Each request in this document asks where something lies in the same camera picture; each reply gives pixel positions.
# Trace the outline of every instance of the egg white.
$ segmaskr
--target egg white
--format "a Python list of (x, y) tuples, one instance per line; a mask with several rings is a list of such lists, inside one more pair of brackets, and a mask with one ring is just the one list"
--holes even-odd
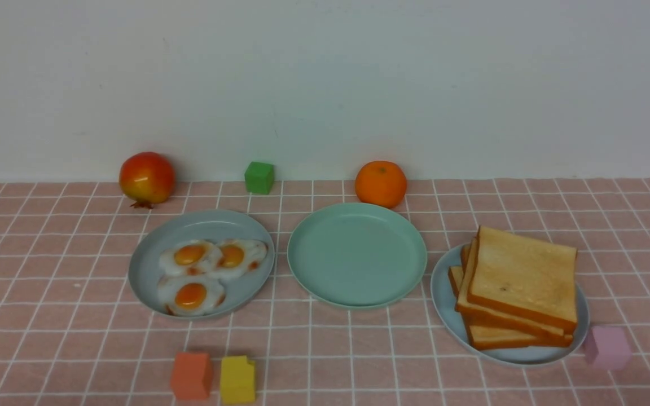
[[(190, 283), (203, 285), (207, 291), (204, 301), (194, 309), (182, 308), (175, 303), (175, 296), (180, 288)], [(202, 316), (212, 313), (225, 300), (225, 288), (206, 275), (185, 275), (163, 277), (157, 284), (157, 297), (165, 311), (173, 316)]]
[(237, 246), (243, 251), (242, 262), (235, 267), (226, 268), (222, 265), (224, 256), (221, 255), (216, 262), (212, 259), (208, 259), (207, 262), (209, 262), (209, 264), (205, 271), (206, 275), (219, 280), (235, 280), (238, 277), (245, 275), (248, 271), (256, 270), (260, 267), (260, 264), (265, 257), (267, 257), (267, 246), (262, 241), (227, 239), (217, 244), (217, 247), (220, 249), (220, 254), (222, 254), (222, 247), (230, 245)]
[[(205, 247), (204, 256), (202, 256), (198, 261), (189, 265), (178, 265), (175, 262), (175, 252), (181, 249), (184, 246), (191, 244), (200, 244)], [(172, 249), (165, 249), (165, 251), (160, 254), (160, 269), (165, 271), (165, 275), (168, 277), (183, 276), (192, 273), (206, 273), (212, 267), (212, 264), (217, 264), (219, 259), (222, 258), (222, 252), (219, 248), (212, 244), (212, 242), (206, 240), (191, 240), (180, 242)]]

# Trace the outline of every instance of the plate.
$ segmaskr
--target plate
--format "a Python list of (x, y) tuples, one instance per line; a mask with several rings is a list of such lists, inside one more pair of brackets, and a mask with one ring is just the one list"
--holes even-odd
[(446, 329), (468, 350), (503, 365), (510, 365), (511, 367), (536, 367), (536, 365), (547, 365), (557, 362), (567, 357), (573, 350), (583, 344), (583, 340), (586, 339), (586, 333), (588, 333), (590, 315), (588, 313), (586, 296), (583, 295), (581, 288), (576, 285), (578, 324), (576, 325), (576, 331), (573, 333), (573, 342), (570, 344), (570, 347), (524, 347), (485, 351), (471, 347), (465, 332), (463, 318), (460, 313), (455, 311), (456, 297), (453, 295), (451, 281), (448, 278), (448, 268), (461, 265), (460, 250), (463, 245), (465, 244), (451, 249), (438, 260), (436, 267), (433, 269), (433, 277), (431, 279), (431, 297), (433, 298), (433, 305), (436, 307), (436, 311), (438, 311), (438, 316), (443, 320)]
[(297, 225), (287, 245), (297, 282), (315, 298), (350, 309), (399, 301), (423, 278), (427, 259), (413, 224), (367, 203), (315, 211)]
[[(260, 240), (267, 244), (267, 256), (256, 270), (236, 280), (221, 282), (225, 287), (225, 300), (214, 313), (192, 317), (171, 316), (157, 300), (157, 283), (165, 274), (158, 264), (160, 253), (179, 242), (193, 239), (211, 242), (224, 239)], [(273, 271), (274, 248), (273, 238), (268, 231), (248, 215), (231, 210), (197, 211), (171, 219), (140, 241), (130, 259), (127, 278), (139, 301), (157, 313), (175, 319), (212, 319), (234, 311), (260, 291)]]

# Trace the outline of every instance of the pink cube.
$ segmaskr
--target pink cube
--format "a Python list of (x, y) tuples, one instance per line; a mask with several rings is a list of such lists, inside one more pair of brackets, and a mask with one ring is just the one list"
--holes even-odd
[(621, 327), (592, 326), (586, 341), (586, 362), (594, 368), (619, 370), (631, 358), (631, 347)]

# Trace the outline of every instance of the yellow cube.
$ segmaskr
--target yellow cube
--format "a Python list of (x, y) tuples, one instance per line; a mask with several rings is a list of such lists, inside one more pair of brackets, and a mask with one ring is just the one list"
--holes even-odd
[(222, 358), (219, 396), (224, 404), (255, 401), (255, 361), (246, 355)]

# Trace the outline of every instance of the plate rim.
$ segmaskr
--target plate rim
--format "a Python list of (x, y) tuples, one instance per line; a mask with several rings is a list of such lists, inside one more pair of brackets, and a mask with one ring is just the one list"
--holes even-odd
[[(486, 359), (488, 359), (488, 360), (490, 360), (492, 362), (498, 363), (500, 365), (506, 365), (507, 367), (519, 367), (519, 368), (546, 367), (547, 365), (551, 365), (553, 363), (560, 362), (561, 360), (563, 360), (563, 359), (567, 358), (568, 356), (572, 355), (577, 349), (579, 349), (581, 347), (581, 345), (583, 344), (583, 342), (586, 339), (586, 336), (588, 335), (588, 332), (586, 332), (586, 334), (583, 334), (583, 336), (580, 337), (580, 339), (576, 339), (576, 337), (574, 336), (573, 337), (573, 343), (569, 346), (568, 351), (565, 352), (564, 354), (556, 357), (556, 358), (549, 359), (549, 360), (546, 360), (544, 362), (517, 363), (517, 362), (502, 360), (502, 359), (496, 358), (496, 357), (494, 357), (494, 356), (492, 356), (492, 355), (490, 355), (488, 353), (485, 353), (482, 350), (477, 350), (474, 347), (472, 347), (472, 345), (470, 345), (469, 342), (467, 342), (466, 340), (463, 340), (461, 337), (459, 337), (459, 335), (456, 334), (453, 331), (453, 329), (448, 325), (448, 323), (446, 322), (446, 319), (443, 318), (443, 314), (441, 314), (441, 311), (438, 308), (438, 305), (436, 304), (436, 296), (435, 296), (435, 284), (436, 284), (435, 280), (436, 280), (436, 278), (435, 278), (435, 275), (436, 275), (436, 272), (443, 272), (443, 270), (439, 270), (441, 268), (441, 267), (439, 267), (439, 265), (441, 265), (441, 262), (443, 262), (446, 259), (446, 257), (448, 257), (448, 255), (451, 254), (451, 252), (454, 252), (456, 250), (460, 250), (463, 246), (465, 246), (467, 244), (468, 244), (467, 242), (463, 242), (459, 246), (455, 246), (452, 249), (449, 249), (447, 252), (445, 252), (440, 257), (440, 259), (438, 259), (438, 262), (436, 262), (436, 264), (433, 266), (433, 272), (431, 274), (431, 303), (433, 304), (433, 307), (436, 309), (436, 313), (438, 314), (438, 317), (441, 319), (441, 323), (443, 324), (443, 326), (446, 327), (446, 329), (451, 334), (451, 336), (453, 336), (462, 346), (464, 346), (467, 350), (469, 350), (469, 352), (472, 352), (475, 355), (478, 355), (480, 357), (486, 358)], [(586, 295), (583, 293), (583, 290), (581, 290), (581, 286), (579, 286), (578, 283), (575, 283), (575, 284), (576, 284), (576, 296), (578, 296), (578, 294), (582, 295), (583, 298), (585, 299), (583, 302), (586, 304), (586, 306), (585, 306), (586, 320), (585, 321), (579, 321), (578, 324), (585, 323), (586, 326), (588, 326), (588, 325), (591, 324), (591, 310), (588, 307), (588, 300), (586, 298)]]
[[(384, 302), (377, 303), (377, 304), (372, 304), (372, 305), (364, 305), (364, 306), (346, 305), (346, 304), (343, 304), (343, 303), (338, 303), (338, 302), (335, 302), (335, 301), (327, 300), (327, 299), (323, 298), (322, 296), (318, 295), (317, 293), (314, 293), (313, 291), (311, 291), (309, 288), (307, 288), (300, 281), (299, 277), (297, 277), (296, 272), (294, 271), (294, 267), (292, 267), (291, 244), (295, 240), (295, 239), (292, 238), (292, 236), (294, 236), (297, 233), (297, 231), (300, 230), (302, 224), (304, 224), (308, 219), (312, 218), (312, 216), (314, 216), (315, 214), (322, 215), (322, 213), (324, 213), (325, 211), (333, 210), (333, 208), (342, 208), (343, 206), (368, 206), (368, 208), (371, 208), (372, 210), (378, 210), (381, 213), (387, 213), (386, 214), (387, 216), (391, 216), (391, 215), (398, 216), (399, 218), (402, 218), (413, 229), (413, 231), (415, 231), (415, 233), (418, 234), (418, 236), (420, 238), (417, 239), (416, 241), (418, 241), (419, 244), (422, 247), (422, 253), (421, 254), (423, 255), (423, 259), (424, 259), (423, 260), (423, 269), (418, 271), (418, 277), (415, 278), (415, 283), (413, 283), (413, 286), (408, 288), (408, 290), (404, 294), (402, 294), (400, 296), (397, 296), (395, 298), (392, 298), (392, 299), (390, 299), (388, 301), (384, 301)], [(371, 205), (370, 203), (362, 203), (362, 202), (358, 202), (358, 201), (348, 201), (348, 202), (343, 202), (343, 203), (336, 203), (335, 205), (325, 206), (324, 208), (320, 208), (320, 209), (318, 209), (316, 211), (313, 211), (309, 215), (307, 215), (304, 219), (302, 219), (297, 224), (296, 228), (294, 228), (292, 230), (291, 237), (289, 238), (289, 241), (287, 241), (287, 254), (286, 254), (286, 256), (287, 256), (287, 265), (289, 267), (289, 271), (292, 274), (292, 277), (295, 278), (297, 283), (303, 289), (305, 289), (305, 291), (307, 293), (309, 293), (312, 297), (316, 298), (317, 300), (322, 301), (323, 303), (328, 303), (331, 306), (335, 306), (337, 308), (348, 309), (348, 310), (374, 310), (374, 309), (377, 309), (377, 308), (385, 308), (387, 306), (392, 305), (393, 303), (399, 302), (400, 300), (402, 300), (402, 298), (405, 298), (408, 295), (410, 295), (410, 293), (413, 291), (413, 289), (417, 288), (418, 284), (423, 282), (423, 277), (425, 276), (425, 271), (428, 269), (428, 248), (425, 246), (425, 240), (423, 240), (423, 236), (420, 234), (419, 229), (417, 229), (412, 223), (410, 223), (410, 221), (407, 218), (401, 216), (399, 213), (396, 213), (393, 210), (383, 208), (382, 206)]]
[[(157, 236), (153, 236), (155, 233), (163, 233), (163, 230), (168, 226), (168, 224), (175, 222), (175, 221), (183, 221), (183, 219), (186, 218), (197, 218), (198, 216), (202, 216), (204, 214), (212, 214), (214, 216), (217, 216), (219, 214), (227, 214), (227, 215), (234, 215), (239, 218), (248, 218), (251, 221), (253, 221), (255, 224), (260, 226), (260, 228), (264, 231), (265, 234), (267, 234), (268, 240), (266, 242), (269, 243), (269, 246), (271, 247), (271, 251), (273, 251), (273, 265), (271, 265), (270, 269), (267, 271), (267, 276), (263, 278), (262, 283), (251, 293), (248, 298), (240, 301), (239, 303), (235, 304), (232, 306), (232, 308), (228, 311), (220, 311), (217, 313), (211, 313), (211, 314), (203, 314), (202, 316), (174, 316), (172, 314), (167, 314), (162, 311), (159, 311), (157, 309), (154, 309), (145, 303), (142, 298), (139, 297), (139, 292), (137, 289), (134, 288), (132, 285), (132, 275), (137, 271), (134, 267), (134, 257), (139, 254), (139, 256), (143, 255), (143, 250), (144, 248), (142, 247), (144, 245), (144, 242), (147, 241), (148, 239), (155, 239)], [(188, 227), (191, 226), (193, 222), (189, 222), (186, 226), (183, 227)], [(127, 285), (129, 286), (129, 289), (132, 291), (134, 294), (134, 297), (137, 298), (137, 301), (139, 303), (146, 307), (147, 309), (150, 309), (150, 311), (155, 312), (156, 314), (159, 314), (160, 316), (165, 316), (173, 320), (180, 320), (180, 321), (200, 321), (200, 320), (215, 320), (215, 319), (220, 319), (225, 316), (229, 316), (233, 312), (239, 310), (243, 306), (245, 306), (247, 303), (250, 303), (255, 296), (257, 296), (257, 293), (262, 290), (264, 285), (267, 283), (267, 280), (270, 278), (270, 275), (273, 274), (274, 267), (276, 263), (278, 262), (278, 253), (276, 252), (276, 247), (273, 242), (273, 236), (270, 234), (270, 232), (263, 226), (260, 221), (257, 219), (253, 218), (252, 216), (246, 214), (246, 213), (241, 213), (240, 211), (235, 211), (235, 210), (228, 210), (228, 209), (209, 209), (209, 210), (199, 210), (199, 211), (191, 211), (190, 213), (183, 213), (175, 218), (171, 218), (168, 221), (166, 221), (163, 224), (160, 224), (157, 226), (154, 230), (149, 231), (149, 233), (146, 234), (142, 238), (140, 242), (137, 243), (137, 247), (134, 249), (132, 254), (129, 256), (129, 263), (127, 264)]]

